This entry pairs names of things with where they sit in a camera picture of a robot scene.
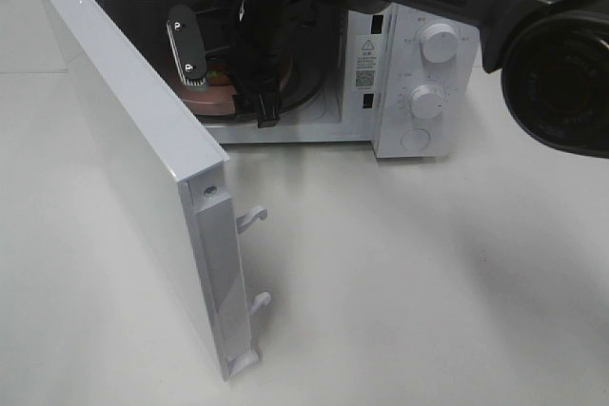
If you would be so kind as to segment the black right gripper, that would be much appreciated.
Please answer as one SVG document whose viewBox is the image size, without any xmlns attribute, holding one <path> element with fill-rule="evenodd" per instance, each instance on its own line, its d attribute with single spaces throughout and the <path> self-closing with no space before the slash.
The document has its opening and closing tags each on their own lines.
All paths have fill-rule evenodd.
<svg viewBox="0 0 609 406">
<path fill-rule="evenodd" d="M 204 11 L 204 41 L 194 11 L 176 5 L 168 12 L 167 35 L 185 87 L 206 87 L 207 61 L 226 60 L 237 92 L 257 110 L 258 128 L 280 121 L 282 66 L 298 28 L 316 14 L 316 4 L 344 0 L 217 0 Z"/>
</svg>

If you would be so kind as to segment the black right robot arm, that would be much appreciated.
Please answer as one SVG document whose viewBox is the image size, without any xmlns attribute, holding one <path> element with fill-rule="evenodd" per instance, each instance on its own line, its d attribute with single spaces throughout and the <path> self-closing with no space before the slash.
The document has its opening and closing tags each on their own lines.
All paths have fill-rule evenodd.
<svg viewBox="0 0 609 406">
<path fill-rule="evenodd" d="M 167 34 L 182 83 L 199 86 L 225 62 L 237 101 L 259 126 L 278 123 L 280 57 L 313 2 L 360 13 L 399 4 L 477 28 L 485 71 L 501 73 L 504 101 L 532 138 L 557 150 L 608 154 L 608 0 L 243 0 L 198 12 L 171 9 Z"/>
</svg>

